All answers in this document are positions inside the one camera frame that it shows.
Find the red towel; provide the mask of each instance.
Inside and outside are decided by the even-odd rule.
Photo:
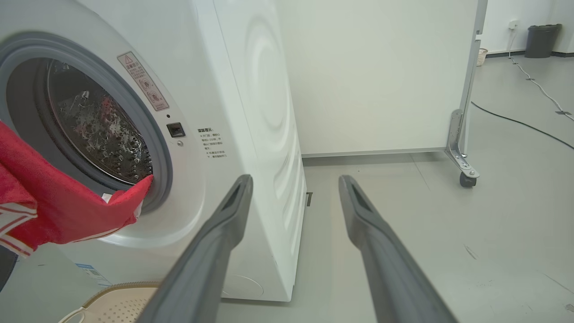
[[[0,245],[26,257],[45,243],[112,234],[137,221],[152,179],[106,203],[0,122]]]

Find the sticker label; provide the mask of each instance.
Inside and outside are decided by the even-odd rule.
[[[104,276],[102,276],[96,269],[94,269],[92,266],[90,265],[84,265],[84,264],[76,264],[76,266],[78,266],[79,268],[81,268],[83,271],[86,272],[86,274],[88,274],[92,279],[94,279],[96,281],[96,283],[98,283],[98,285],[100,286],[104,286],[104,287],[110,287],[111,283],[109,280],[107,280],[106,278],[104,278]]]
[[[134,79],[138,86],[145,93],[149,102],[153,105],[156,111],[164,110],[169,108],[167,102],[165,102],[164,96],[158,90],[155,83],[151,77],[149,77],[148,72],[145,71],[139,60],[135,58],[132,52],[127,52],[125,54],[119,55],[118,60],[125,67]]]
[[[201,128],[198,129],[199,140],[203,145],[205,150],[205,155],[209,159],[214,158],[225,158],[227,157],[225,150],[223,149],[223,140],[221,139],[221,134],[214,131],[211,128]]]

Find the washing machine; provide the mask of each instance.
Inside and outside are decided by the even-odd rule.
[[[99,195],[154,175],[137,223],[60,246],[104,286],[161,280],[251,174],[222,296],[290,301],[307,188],[273,1],[3,1],[0,120]]]

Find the gray floor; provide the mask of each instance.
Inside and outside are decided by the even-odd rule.
[[[574,113],[574,58],[516,61]],[[574,122],[524,79],[506,58],[487,59],[472,100],[574,144]],[[459,186],[442,153],[306,160],[313,198],[293,301],[225,300],[218,322],[375,321],[362,260],[344,228],[341,174],[355,177],[460,322],[574,321],[567,307],[574,305],[574,150],[471,109],[469,161],[482,174],[473,189]],[[18,263],[0,293],[0,321],[55,322],[97,290],[46,246]]]

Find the plastic basket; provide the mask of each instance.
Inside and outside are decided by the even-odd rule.
[[[76,316],[81,316],[79,323],[133,323],[158,286],[157,282],[113,285],[66,315],[60,323],[66,323]]]
[[[482,66],[482,64],[484,64],[484,60],[486,59],[486,53],[488,53],[488,50],[484,48],[478,50],[478,61],[476,62],[476,66]]]

